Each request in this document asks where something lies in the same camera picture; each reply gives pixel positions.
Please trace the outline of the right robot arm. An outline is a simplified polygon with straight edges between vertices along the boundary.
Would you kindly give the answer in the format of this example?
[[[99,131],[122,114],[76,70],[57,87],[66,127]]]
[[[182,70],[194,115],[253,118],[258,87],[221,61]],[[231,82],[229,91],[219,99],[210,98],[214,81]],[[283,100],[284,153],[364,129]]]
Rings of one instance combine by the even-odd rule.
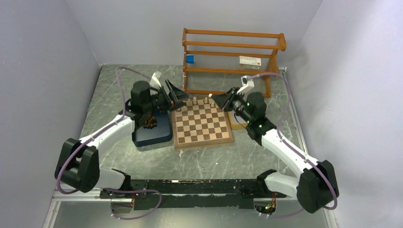
[[[314,213],[321,208],[335,209],[339,190],[335,169],[327,160],[318,161],[294,146],[266,117],[267,105],[260,92],[247,96],[238,94],[238,88],[219,95],[209,94],[223,111],[233,111],[243,119],[249,137],[260,146],[273,152],[294,173],[294,177],[277,171],[262,174],[256,189],[259,195],[281,193],[298,200],[302,209]]]

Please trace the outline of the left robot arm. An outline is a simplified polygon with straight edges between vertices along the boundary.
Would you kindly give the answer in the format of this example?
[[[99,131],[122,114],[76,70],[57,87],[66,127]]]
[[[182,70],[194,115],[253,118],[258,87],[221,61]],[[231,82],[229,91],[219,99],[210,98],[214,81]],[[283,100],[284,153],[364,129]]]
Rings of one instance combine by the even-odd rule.
[[[70,193],[89,192],[94,188],[113,190],[124,198],[131,193],[131,177],[123,171],[101,169],[99,155],[111,149],[122,138],[134,134],[156,111],[173,111],[186,104],[190,94],[175,87],[169,80],[167,87],[158,83],[137,81],[124,102],[121,112],[101,129],[81,139],[67,139],[55,169],[57,189],[68,194],[61,185],[72,187]]]

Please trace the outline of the pile of brown chess pieces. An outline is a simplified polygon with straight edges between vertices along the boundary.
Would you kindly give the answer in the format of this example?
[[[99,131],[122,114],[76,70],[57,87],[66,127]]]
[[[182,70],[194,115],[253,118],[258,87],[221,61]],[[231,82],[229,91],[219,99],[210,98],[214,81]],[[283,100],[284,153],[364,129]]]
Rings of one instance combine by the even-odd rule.
[[[156,117],[154,116],[154,114],[153,114],[153,113],[149,113],[149,114],[147,115],[147,117],[146,117],[146,119],[145,119],[145,121],[144,121],[142,127],[143,127],[144,129],[153,129],[154,127],[157,126],[157,123],[158,123],[158,121],[157,121]]]

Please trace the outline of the wooden chessboard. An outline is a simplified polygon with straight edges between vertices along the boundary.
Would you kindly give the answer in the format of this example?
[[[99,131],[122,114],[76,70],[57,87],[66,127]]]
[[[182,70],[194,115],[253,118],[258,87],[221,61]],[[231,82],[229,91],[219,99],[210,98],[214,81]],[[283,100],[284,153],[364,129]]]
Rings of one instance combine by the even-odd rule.
[[[197,105],[182,107],[171,112],[173,146],[177,150],[221,145],[234,142],[227,113],[208,96],[196,96]]]

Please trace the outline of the blue box on shelf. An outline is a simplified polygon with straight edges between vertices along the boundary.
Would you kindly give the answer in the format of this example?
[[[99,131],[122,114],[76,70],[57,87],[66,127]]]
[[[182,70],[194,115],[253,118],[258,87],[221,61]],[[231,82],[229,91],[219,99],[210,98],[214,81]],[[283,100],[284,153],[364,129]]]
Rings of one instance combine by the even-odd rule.
[[[194,55],[186,55],[186,57],[185,57],[185,63],[186,63],[186,64],[194,64],[194,63],[195,63],[195,57],[194,57]]]

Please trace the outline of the orange wooden shelf rack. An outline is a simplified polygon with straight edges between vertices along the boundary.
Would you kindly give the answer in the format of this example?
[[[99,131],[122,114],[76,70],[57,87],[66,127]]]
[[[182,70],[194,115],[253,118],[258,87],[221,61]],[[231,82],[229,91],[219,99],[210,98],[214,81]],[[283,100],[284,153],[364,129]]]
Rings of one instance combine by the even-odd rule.
[[[284,33],[257,33],[223,30],[183,29],[183,89],[192,94],[215,93],[212,89],[190,89],[190,73],[255,75],[277,73],[278,52],[286,51]],[[195,63],[186,64],[186,55],[194,55]],[[261,58],[261,66],[239,67],[239,56]]]

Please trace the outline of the white red box on shelf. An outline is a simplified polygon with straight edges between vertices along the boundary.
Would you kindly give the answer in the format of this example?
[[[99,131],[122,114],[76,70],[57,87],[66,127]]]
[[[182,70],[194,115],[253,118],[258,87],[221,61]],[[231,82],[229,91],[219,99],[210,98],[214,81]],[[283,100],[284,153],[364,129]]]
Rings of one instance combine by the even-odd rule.
[[[261,66],[261,58],[239,56],[239,67],[257,67]]]

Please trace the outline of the dark blue tray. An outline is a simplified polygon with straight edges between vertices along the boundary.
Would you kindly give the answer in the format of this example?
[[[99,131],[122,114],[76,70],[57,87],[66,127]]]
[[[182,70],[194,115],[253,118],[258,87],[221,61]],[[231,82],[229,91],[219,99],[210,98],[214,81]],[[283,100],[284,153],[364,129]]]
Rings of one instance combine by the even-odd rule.
[[[173,131],[169,112],[152,112],[158,123],[153,129],[144,129],[142,125],[132,133],[132,142],[136,147],[144,147],[159,143],[165,143],[172,139]]]

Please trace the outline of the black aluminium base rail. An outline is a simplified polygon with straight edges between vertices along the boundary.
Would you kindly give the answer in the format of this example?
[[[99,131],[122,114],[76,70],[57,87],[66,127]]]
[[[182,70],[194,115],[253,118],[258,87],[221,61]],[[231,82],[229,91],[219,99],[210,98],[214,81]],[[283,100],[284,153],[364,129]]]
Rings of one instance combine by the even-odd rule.
[[[60,201],[103,201],[113,208],[133,210],[164,208],[222,208],[254,209],[255,203],[269,201],[272,197],[286,198],[280,192],[273,193],[257,179],[213,180],[132,180],[135,193],[115,193],[93,189],[87,193],[71,195],[55,191],[54,199]]]

